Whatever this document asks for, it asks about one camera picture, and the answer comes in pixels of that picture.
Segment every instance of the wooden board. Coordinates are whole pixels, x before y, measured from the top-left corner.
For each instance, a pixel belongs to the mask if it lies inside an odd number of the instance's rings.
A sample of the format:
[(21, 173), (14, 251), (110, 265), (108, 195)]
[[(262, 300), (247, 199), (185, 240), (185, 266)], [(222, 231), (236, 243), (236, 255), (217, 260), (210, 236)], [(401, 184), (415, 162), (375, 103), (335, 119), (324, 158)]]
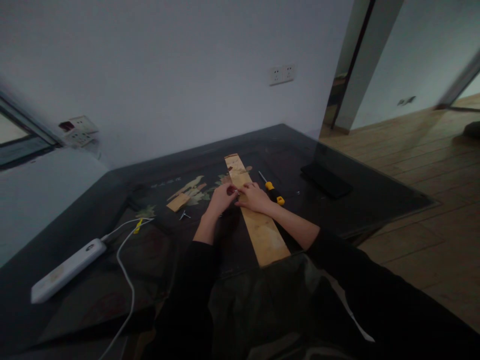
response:
[(189, 200), (190, 196), (184, 193), (180, 193), (176, 198), (170, 201), (166, 207), (176, 213), (178, 210), (180, 210), (180, 208), (182, 208), (186, 203), (188, 203)]
[[(252, 182), (238, 154), (226, 156), (225, 162), (231, 181), (237, 188)], [(241, 213), (255, 250), (256, 259), (261, 267), (290, 256), (290, 251), (271, 217), (244, 207), (241, 208)]]

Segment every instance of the white cable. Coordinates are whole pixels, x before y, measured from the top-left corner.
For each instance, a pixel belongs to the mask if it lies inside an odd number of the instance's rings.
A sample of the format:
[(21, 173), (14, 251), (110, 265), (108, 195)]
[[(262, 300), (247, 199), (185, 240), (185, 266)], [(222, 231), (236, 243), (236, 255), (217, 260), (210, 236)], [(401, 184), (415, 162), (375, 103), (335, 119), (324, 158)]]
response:
[[(130, 220), (130, 221), (127, 221), (125, 223), (123, 223), (122, 225), (120, 225), (118, 228), (116, 228), (115, 230), (113, 230), (110, 234), (113, 234), (115, 231), (117, 231), (118, 229), (120, 229), (123, 225), (127, 224), (127, 223), (131, 223), (133, 221), (139, 221), (140, 219), (135, 219), (135, 220)], [(137, 230), (138, 228), (142, 227), (143, 225), (145, 224), (148, 224), (149, 222), (151, 222), (153, 219), (152, 218), (149, 218), (149, 219), (146, 219), (144, 218), (143, 220), (148, 220), (148, 221), (145, 221), (143, 223), (141, 223), (140, 225), (137, 225), (135, 226), (135, 228), (131, 231), (130, 234), (128, 234), (128, 236), (125, 238), (125, 240), (123, 240), (123, 242), (121, 243), (120, 247), (118, 248), (117, 252), (116, 252), (116, 260), (118, 261), (118, 264), (120, 265), (121, 267), (121, 270), (123, 271), (123, 275), (125, 275), (125, 279), (126, 279), (126, 282), (128, 283), (128, 285), (130, 286), (130, 289), (131, 289), (131, 306), (130, 306), (130, 313), (128, 314), (128, 316), (126, 317), (125, 321), (123, 322), (123, 325), (120, 327), (120, 330), (118, 330), (118, 332), (116, 333), (116, 335), (113, 337), (113, 339), (111, 340), (110, 342), (110, 345), (108, 345), (108, 347), (106, 348), (106, 350), (103, 352), (103, 354), (100, 356), (100, 358), (98, 358), (98, 360), (102, 360), (105, 355), (107, 355), (107, 353), (110, 351), (110, 349), (112, 348), (112, 346), (114, 345), (115, 341), (117, 340), (117, 338), (120, 336), (120, 334), (122, 333), (123, 329), (125, 328), (125, 326), (127, 325), (127, 323), (129, 322), (130, 318), (132, 317), (132, 314), (134, 313), (134, 307), (135, 307), (135, 288), (134, 288), (134, 285), (132, 284), (132, 282), (130, 281), (130, 278), (129, 278), (129, 275), (127, 274), (127, 270), (125, 270), (125, 266), (124, 264), (122, 263), (122, 261), (120, 260), (120, 251), (122, 250), (122, 248), (124, 247), (125, 243), (127, 242), (127, 240), (132, 236), (132, 234), (135, 232), (135, 230)]]
[(150, 217), (139, 217), (139, 218), (136, 218), (135, 220), (130, 220), (130, 221), (126, 221), (124, 222), (122, 225), (120, 225), (119, 227), (117, 227), (115, 230), (113, 230), (112, 232), (108, 233), (107, 235), (105, 235), (104, 237), (102, 237), (100, 240), (101, 241), (105, 241), (110, 235), (112, 235), (114, 232), (116, 232), (118, 229), (120, 229), (123, 225), (126, 225), (128, 223), (133, 223), (134, 221), (136, 222), (139, 222), (140, 220), (150, 220), (152, 221), (153, 218), (150, 218)]

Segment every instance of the black sleeve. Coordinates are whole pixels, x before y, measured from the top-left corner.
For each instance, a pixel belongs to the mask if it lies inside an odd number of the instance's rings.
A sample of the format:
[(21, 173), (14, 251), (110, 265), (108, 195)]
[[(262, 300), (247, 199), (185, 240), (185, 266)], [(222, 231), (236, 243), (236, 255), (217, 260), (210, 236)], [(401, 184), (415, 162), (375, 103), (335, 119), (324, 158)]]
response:
[(158, 359), (209, 359), (213, 323), (208, 309), (218, 269), (215, 249), (192, 241), (168, 299), (155, 321)]
[(345, 290), (355, 319), (382, 351), (480, 359), (478, 333), (350, 243), (322, 229), (307, 254)]

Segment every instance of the screw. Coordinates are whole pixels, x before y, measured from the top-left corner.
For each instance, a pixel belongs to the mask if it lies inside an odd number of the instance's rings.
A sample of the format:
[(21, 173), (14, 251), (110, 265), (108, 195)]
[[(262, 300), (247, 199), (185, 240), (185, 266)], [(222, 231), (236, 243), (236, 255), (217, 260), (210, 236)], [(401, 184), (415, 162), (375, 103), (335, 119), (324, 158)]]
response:
[(179, 220), (182, 220), (184, 218), (184, 216), (186, 216), (187, 218), (191, 219), (190, 216), (188, 216), (186, 213), (185, 213), (185, 210), (183, 210), (183, 214), (180, 216), (180, 219)]

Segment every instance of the electrical outlet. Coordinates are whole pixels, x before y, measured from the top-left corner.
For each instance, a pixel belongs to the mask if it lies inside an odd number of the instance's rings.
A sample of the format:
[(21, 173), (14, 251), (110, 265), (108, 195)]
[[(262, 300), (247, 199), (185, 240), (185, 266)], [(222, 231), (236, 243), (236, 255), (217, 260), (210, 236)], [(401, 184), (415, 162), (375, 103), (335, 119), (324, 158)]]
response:
[(283, 82), (293, 81), (295, 78), (295, 64), (282, 66)]
[(73, 117), (68, 121), (74, 126), (75, 129), (78, 129), (87, 134), (96, 133), (97, 131), (99, 131), (99, 128), (85, 115)]
[(280, 84), (282, 82), (282, 68), (271, 67), (270, 68), (270, 86)]
[(89, 142), (93, 141), (93, 137), (88, 135), (86, 132), (81, 131), (79, 129), (74, 128), (73, 130), (70, 130), (67, 132), (63, 138), (65, 141), (73, 146), (80, 146), (84, 147), (87, 145)]

